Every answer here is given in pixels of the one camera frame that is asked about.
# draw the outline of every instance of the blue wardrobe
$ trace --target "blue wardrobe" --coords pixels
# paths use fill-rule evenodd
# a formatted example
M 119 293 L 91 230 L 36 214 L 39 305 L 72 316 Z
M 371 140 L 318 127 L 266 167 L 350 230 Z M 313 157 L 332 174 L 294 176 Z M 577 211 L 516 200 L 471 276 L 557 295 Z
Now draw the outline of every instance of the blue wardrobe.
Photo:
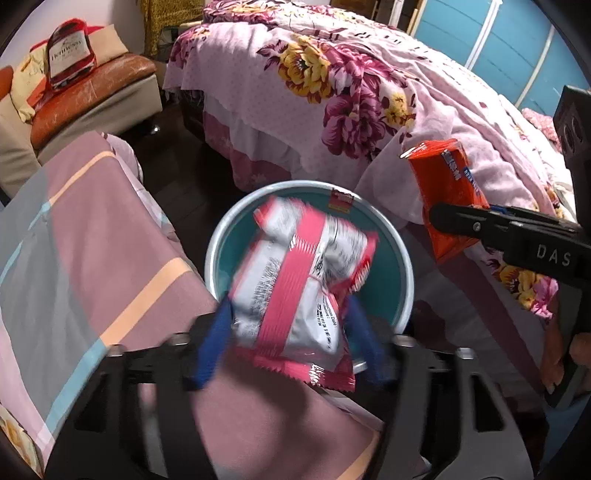
M 466 65 L 493 2 L 427 0 L 415 36 Z M 520 109 L 553 115 L 564 85 L 589 88 L 566 43 L 533 1 L 502 0 L 490 20 L 472 71 Z M 546 45 L 538 74 L 522 95 Z

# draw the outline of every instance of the beige sofa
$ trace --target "beige sofa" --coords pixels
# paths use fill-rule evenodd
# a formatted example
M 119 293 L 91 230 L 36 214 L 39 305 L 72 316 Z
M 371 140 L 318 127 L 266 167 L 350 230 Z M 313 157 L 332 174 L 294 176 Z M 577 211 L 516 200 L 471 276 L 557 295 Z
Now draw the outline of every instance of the beige sofa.
M 0 188 L 9 197 L 82 133 L 120 134 L 162 110 L 154 63 L 125 54 L 52 98 L 33 124 L 25 124 L 12 104 L 10 84 L 2 84 L 2 78 L 12 78 L 9 69 L 0 70 Z

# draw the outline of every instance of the metal screw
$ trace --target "metal screw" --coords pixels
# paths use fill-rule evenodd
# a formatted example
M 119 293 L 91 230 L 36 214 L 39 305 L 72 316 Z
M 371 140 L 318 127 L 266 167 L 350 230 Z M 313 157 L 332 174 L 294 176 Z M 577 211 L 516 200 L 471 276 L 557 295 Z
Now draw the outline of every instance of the metal screw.
M 179 345 L 187 345 L 190 342 L 190 337 L 188 333 L 175 333 L 172 337 L 170 337 L 170 339 L 168 340 L 168 342 L 171 345 L 174 346 L 179 346 Z
M 125 347 L 118 343 L 111 345 L 107 356 L 122 356 L 125 353 Z
M 403 346 L 403 347 L 413 347 L 416 345 L 414 338 L 413 337 L 409 337 L 408 335 L 394 335 L 394 338 L 392 339 L 392 341 L 398 345 L 398 346 Z
M 456 355 L 462 360 L 474 360 L 476 354 L 471 348 L 459 348 L 456 350 Z

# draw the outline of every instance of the pink bedsheet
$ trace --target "pink bedsheet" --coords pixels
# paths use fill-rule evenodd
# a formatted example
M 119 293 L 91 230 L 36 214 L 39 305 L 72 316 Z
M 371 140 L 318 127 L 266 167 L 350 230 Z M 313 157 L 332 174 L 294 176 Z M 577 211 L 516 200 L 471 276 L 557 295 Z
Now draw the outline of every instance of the pink bedsheet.
M 547 162 L 485 82 L 353 13 L 242 0 L 209 4 L 203 24 L 179 36 L 164 86 L 204 92 L 206 138 L 240 188 L 323 180 L 379 207 L 410 250 L 425 332 L 475 348 L 506 396 L 536 402 L 543 334 L 530 312 L 549 317 L 556 282 L 481 245 L 436 266 L 416 180 L 400 159 L 422 141 L 455 137 L 490 203 L 560 215 Z
M 555 213 L 540 153 L 494 90 L 440 52 L 350 12 L 280 0 L 212 2 L 204 23 L 177 39 L 164 86 L 202 90 L 294 150 L 289 164 L 271 160 L 269 175 L 259 173 L 267 183 L 329 181 L 370 200 L 397 226 L 423 223 L 416 180 L 400 155 L 451 137 L 465 146 L 490 203 Z M 243 163 L 262 160 L 262 152 L 254 155 Z M 239 185 L 252 178 L 234 166 Z M 472 255 L 527 309 L 549 315 L 553 281 L 520 278 L 479 246 Z
M 540 130 L 553 143 L 556 150 L 562 152 L 562 145 L 560 145 L 560 140 L 558 140 L 558 134 L 554 128 L 554 122 L 551 116 L 535 112 L 531 108 L 524 108 L 521 113 L 529 123 Z

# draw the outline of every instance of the human hand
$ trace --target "human hand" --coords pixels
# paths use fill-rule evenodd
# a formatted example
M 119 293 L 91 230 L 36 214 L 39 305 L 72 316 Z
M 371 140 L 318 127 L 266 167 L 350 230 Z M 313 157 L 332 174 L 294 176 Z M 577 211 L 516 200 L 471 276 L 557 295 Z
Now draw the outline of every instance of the human hand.
M 558 295 L 555 295 L 549 310 L 554 314 L 544 332 L 544 353 L 540 365 L 542 383 L 552 393 L 564 377 L 564 341 L 558 326 Z M 591 368 L 591 333 L 578 333 L 573 337 L 569 347 L 569 354 L 577 365 Z

